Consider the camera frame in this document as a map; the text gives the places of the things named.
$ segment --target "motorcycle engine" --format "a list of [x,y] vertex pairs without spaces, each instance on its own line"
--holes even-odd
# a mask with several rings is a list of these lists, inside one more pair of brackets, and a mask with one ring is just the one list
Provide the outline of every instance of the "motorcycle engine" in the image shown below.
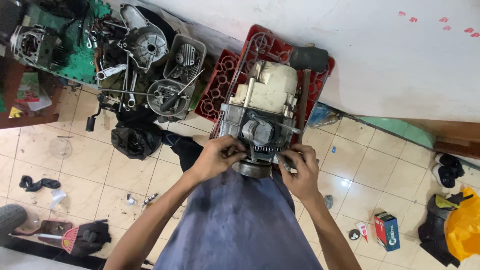
[[243,175],[265,178],[278,152],[288,148],[295,128],[297,71],[287,65],[259,61],[248,84],[238,85],[235,97],[222,104],[225,112],[220,136],[232,135],[247,148],[248,157],[232,168]]

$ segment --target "black bag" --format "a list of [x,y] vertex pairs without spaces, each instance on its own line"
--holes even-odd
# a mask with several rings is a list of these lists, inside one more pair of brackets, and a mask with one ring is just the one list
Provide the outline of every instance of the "black bag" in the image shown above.
[[162,140],[162,130],[154,123],[136,123],[112,130],[112,144],[129,159],[144,160],[155,152]]

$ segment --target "hand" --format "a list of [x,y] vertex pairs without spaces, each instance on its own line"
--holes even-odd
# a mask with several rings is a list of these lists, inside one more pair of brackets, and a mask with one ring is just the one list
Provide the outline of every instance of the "hand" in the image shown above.
[[206,181],[247,157],[245,150],[243,143],[232,135],[209,140],[195,164],[187,172],[191,172],[199,182]]
[[318,162],[315,150],[311,146],[294,144],[280,154],[290,158],[297,167],[297,173],[291,173],[281,162],[278,165],[283,182],[293,195],[302,202],[318,196],[320,192],[317,186]]

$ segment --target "yellow plastic bag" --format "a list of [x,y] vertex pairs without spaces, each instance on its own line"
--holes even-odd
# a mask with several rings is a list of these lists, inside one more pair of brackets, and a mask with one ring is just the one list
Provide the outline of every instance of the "yellow plastic bag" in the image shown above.
[[460,261],[480,254],[480,198],[469,187],[462,192],[463,197],[473,194],[473,198],[461,202],[452,212],[445,232],[448,251]]

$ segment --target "black shoe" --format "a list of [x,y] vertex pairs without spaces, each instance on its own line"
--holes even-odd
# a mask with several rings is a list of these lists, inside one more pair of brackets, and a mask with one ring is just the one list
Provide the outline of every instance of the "black shoe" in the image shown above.
[[184,136],[178,135],[177,133],[173,133],[168,130],[162,130],[162,144],[166,146],[174,146],[174,144],[182,137]]
[[435,156],[435,162],[437,162],[438,164],[441,164],[446,168],[451,169],[452,173],[455,175],[456,178],[462,177],[465,174],[465,171],[463,170],[463,166],[457,157],[454,157],[449,154],[439,153]]
[[450,168],[437,164],[432,169],[432,173],[435,175],[435,178],[440,185],[446,188],[452,188],[455,186],[456,176]]

